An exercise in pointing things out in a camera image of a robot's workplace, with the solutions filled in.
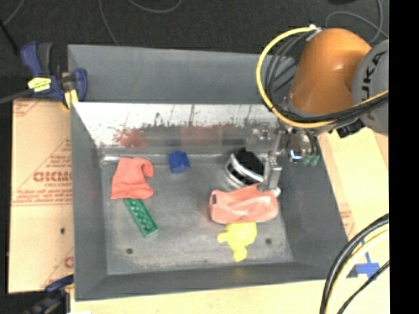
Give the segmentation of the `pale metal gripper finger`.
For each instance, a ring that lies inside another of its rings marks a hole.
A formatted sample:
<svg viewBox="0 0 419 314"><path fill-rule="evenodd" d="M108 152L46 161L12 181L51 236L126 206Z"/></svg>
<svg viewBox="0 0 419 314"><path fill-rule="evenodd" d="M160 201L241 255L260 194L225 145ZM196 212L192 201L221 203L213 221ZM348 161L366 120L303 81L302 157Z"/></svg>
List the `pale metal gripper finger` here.
<svg viewBox="0 0 419 314"><path fill-rule="evenodd" d="M276 190L278 188L278 182L282 174L282 166L275 166L271 169L271 189Z"/></svg>
<svg viewBox="0 0 419 314"><path fill-rule="evenodd" d="M270 158L266 159L264 165L264 181L263 181L263 190L270 190L270 174L272 170L272 162Z"/></svg>

